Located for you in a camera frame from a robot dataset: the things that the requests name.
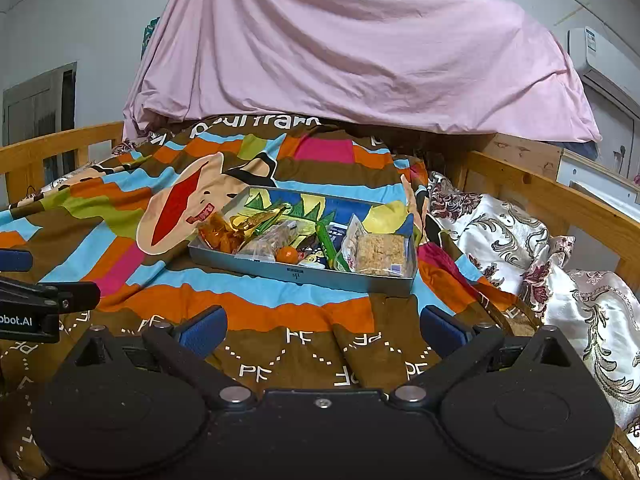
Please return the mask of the small orange fruit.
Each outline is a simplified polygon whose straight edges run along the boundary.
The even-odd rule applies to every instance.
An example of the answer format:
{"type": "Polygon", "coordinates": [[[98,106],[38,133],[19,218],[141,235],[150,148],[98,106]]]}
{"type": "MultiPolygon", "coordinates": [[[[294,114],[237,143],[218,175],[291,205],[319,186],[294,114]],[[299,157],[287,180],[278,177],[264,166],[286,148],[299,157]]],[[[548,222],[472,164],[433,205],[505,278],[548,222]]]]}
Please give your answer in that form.
{"type": "Polygon", "coordinates": [[[276,261],[285,264],[297,264],[299,254],[295,247],[283,246],[276,252],[276,261]]]}

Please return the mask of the clear biscuit bar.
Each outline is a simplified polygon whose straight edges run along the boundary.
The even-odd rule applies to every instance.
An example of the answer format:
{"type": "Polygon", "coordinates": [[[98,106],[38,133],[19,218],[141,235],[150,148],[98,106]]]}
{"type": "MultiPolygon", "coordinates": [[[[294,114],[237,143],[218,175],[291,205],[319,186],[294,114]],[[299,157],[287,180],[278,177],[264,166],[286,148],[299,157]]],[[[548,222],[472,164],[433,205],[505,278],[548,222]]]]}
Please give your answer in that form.
{"type": "Polygon", "coordinates": [[[297,237],[297,222],[294,220],[281,221],[250,240],[236,253],[235,257],[273,262],[276,260],[277,252],[283,247],[291,246],[297,237]]]}

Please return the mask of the white green snack bag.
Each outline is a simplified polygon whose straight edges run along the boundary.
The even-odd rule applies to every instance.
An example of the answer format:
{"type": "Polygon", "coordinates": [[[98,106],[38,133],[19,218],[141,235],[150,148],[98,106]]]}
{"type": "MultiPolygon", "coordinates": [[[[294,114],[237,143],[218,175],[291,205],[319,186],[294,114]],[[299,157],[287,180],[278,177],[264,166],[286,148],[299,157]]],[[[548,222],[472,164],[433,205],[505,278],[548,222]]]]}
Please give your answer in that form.
{"type": "Polygon", "coordinates": [[[344,272],[355,272],[357,264],[359,241],[367,234],[361,220],[353,214],[343,237],[340,250],[336,255],[335,263],[344,272]]]}

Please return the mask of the wooden bed rail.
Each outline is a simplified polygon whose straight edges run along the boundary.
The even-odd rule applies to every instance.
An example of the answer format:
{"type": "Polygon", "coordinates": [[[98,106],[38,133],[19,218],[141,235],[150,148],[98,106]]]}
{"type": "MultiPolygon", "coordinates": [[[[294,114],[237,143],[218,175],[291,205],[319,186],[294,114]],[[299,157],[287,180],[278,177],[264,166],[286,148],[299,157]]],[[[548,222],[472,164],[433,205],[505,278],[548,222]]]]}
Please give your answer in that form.
{"type": "MultiPolygon", "coordinates": [[[[559,183],[560,162],[571,152],[503,134],[444,134],[390,129],[429,153],[442,155],[442,170],[456,188],[495,197],[513,193],[519,205],[542,220],[552,234],[581,229],[620,257],[615,273],[635,292],[639,289],[639,222],[610,205],[559,183]]],[[[1,149],[1,173],[10,177],[8,201],[16,202],[29,188],[42,188],[43,161],[72,152],[78,166],[89,161],[89,148],[122,140],[122,123],[46,134],[1,149]]]]}

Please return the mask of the pink bed sheet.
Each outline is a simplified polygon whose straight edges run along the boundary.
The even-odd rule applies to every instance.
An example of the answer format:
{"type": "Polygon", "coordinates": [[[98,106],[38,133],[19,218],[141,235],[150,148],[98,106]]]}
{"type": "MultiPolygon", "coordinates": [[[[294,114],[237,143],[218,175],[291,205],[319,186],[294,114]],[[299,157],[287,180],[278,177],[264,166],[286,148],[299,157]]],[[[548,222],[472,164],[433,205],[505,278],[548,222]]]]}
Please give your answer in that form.
{"type": "Polygon", "coordinates": [[[169,0],[124,108],[600,140],[562,44],[506,0],[169,0]]]}

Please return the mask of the grey door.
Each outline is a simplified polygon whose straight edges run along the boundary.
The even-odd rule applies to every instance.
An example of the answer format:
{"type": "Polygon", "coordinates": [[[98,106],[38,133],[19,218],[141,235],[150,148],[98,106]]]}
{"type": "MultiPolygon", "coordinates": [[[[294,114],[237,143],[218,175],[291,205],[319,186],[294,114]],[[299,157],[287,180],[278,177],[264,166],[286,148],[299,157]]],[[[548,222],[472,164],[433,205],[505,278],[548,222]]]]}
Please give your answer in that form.
{"type": "Polygon", "coordinates": [[[66,64],[3,92],[3,145],[75,128],[76,68],[66,64]]]}

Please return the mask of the blue white calcium sachet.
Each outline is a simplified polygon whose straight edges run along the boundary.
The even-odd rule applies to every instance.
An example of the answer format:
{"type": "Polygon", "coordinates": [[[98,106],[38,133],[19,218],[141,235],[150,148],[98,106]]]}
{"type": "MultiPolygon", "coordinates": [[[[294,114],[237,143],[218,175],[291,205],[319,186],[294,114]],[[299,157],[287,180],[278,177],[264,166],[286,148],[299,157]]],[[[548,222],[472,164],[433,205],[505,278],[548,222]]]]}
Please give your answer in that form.
{"type": "MultiPolygon", "coordinates": [[[[347,226],[331,222],[326,229],[334,244],[336,251],[340,250],[343,237],[345,236],[347,226]]],[[[326,257],[322,252],[322,247],[318,240],[317,234],[306,236],[296,247],[299,254],[299,264],[315,269],[329,269],[326,257]]]]}

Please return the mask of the white air conditioner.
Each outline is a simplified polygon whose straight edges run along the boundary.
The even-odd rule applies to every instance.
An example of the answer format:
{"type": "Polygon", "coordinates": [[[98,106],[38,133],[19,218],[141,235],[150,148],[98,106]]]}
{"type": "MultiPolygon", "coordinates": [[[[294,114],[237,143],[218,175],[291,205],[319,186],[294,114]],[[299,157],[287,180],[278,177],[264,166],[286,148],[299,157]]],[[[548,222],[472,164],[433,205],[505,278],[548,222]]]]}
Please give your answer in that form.
{"type": "Polygon", "coordinates": [[[639,114],[639,67],[590,27],[568,31],[568,54],[588,86],[639,114]]]}

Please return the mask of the orange chicken leg packet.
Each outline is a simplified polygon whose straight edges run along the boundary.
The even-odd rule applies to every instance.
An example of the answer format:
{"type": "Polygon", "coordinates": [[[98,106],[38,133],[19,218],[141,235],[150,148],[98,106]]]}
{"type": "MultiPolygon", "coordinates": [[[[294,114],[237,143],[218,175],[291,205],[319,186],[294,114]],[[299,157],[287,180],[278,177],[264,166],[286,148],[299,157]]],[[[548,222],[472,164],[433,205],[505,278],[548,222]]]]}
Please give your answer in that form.
{"type": "Polygon", "coordinates": [[[233,255],[244,243],[244,234],[233,229],[211,203],[198,214],[186,218],[186,222],[196,227],[198,236],[211,250],[233,255]]]}

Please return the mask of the grey tray with dinosaur print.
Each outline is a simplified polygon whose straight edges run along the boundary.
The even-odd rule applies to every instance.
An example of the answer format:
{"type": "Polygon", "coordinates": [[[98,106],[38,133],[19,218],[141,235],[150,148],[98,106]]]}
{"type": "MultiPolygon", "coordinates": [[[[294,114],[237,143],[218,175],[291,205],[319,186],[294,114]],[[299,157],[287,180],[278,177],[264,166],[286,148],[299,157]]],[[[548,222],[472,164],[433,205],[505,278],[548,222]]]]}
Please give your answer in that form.
{"type": "Polygon", "coordinates": [[[416,277],[413,214],[386,204],[252,186],[189,244],[202,266],[346,292],[407,296],[416,277]]]}

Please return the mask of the floral white satin quilt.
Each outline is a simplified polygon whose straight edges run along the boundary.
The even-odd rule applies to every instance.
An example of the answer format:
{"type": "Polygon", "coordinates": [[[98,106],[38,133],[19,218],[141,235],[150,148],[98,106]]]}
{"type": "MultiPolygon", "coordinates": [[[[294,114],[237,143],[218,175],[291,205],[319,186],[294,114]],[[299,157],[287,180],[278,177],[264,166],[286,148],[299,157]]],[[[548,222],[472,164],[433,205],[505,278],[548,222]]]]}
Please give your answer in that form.
{"type": "Polygon", "coordinates": [[[617,425],[639,443],[639,301],[614,272],[572,270],[574,237],[488,194],[462,192],[438,172],[426,185],[426,218],[462,274],[518,297],[514,328],[531,318],[558,326],[612,405],[617,425]]]}

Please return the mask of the colourful monkey blanket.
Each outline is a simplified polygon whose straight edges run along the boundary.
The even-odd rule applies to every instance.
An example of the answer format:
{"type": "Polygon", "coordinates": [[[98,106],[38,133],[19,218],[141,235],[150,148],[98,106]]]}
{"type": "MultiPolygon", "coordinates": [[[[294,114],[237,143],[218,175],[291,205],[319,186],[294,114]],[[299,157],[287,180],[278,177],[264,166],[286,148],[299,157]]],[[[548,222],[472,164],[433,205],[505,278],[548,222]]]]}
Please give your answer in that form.
{"type": "Polygon", "coordinates": [[[451,238],[449,221],[477,211],[480,196],[443,196],[423,144],[414,131],[317,117],[218,116],[163,129],[2,211],[2,246],[34,258],[23,281],[88,281],[101,292],[93,311],[61,318],[56,344],[2,344],[2,474],[46,473],[30,428],[35,400],[96,324],[128,336],[221,307],[228,333],[209,363],[256,392],[399,385],[438,360],[419,332],[430,304],[465,323],[530,334],[533,312],[484,278],[451,238]],[[410,294],[344,292],[195,263],[188,246],[200,225],[252,185],[292,192],[294,217],[309,229],[341,222],[337,196],[374,203],[363,223],[375,232],[411,220],[419,250],[410,294]]]}

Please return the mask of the green sausage stick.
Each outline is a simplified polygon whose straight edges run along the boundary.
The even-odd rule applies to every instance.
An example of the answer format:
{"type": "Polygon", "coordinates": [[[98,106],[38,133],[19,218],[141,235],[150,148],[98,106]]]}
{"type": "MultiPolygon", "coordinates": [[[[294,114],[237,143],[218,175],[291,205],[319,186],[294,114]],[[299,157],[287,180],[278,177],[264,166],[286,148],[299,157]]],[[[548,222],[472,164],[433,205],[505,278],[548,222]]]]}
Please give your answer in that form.
{"type": "Polygon", "coordinates": [[[321,223],[318,222],[316,224],[316,233],[317,233],[317,237],[318,240],[320,242],[320,245],[322,247],[322,252],[324,253],[324,256],[326,257],[326,262],[328,263],[328,268],[329,269],[333,269],[334,268],[334,263],[335,263],[335,259],[336,259],[336,255],[337,255],[337,251],[334,247],[334,244],[331,240],[331,237],[329,236],[329,232],[326,229],[326,226],[321,223]]]}

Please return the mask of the gold foil snack packet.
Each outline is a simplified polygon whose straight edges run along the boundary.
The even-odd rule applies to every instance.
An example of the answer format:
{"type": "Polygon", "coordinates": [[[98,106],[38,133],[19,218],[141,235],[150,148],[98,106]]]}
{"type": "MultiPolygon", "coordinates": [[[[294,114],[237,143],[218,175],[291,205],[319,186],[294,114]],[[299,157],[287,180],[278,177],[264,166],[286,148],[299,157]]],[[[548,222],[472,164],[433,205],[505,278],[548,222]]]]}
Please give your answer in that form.
{"type": "Polygon", "coordinates": [[[289,204],[281,204],[246,218],[238,214],[230,219],[230,224],[236,232],[241,233],[245,238],[250,238],[253,235],[262,234],[265,229],[268,229],[276,222],[277,218],[290,209],[291,206],[289,204]]]}

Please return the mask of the clear pack of crackers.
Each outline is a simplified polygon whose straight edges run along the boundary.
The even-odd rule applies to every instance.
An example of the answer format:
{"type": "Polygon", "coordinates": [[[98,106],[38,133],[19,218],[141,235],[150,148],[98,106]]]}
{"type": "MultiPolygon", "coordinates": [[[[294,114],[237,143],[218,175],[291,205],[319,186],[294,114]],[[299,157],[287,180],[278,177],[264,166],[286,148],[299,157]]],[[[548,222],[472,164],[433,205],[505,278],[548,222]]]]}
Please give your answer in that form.
{"type": "Polygon", "coordinates": [[[408,240],[399,234],[366,233],[359,237],[355,269],[360,274],[404,276],[408,240]]]}

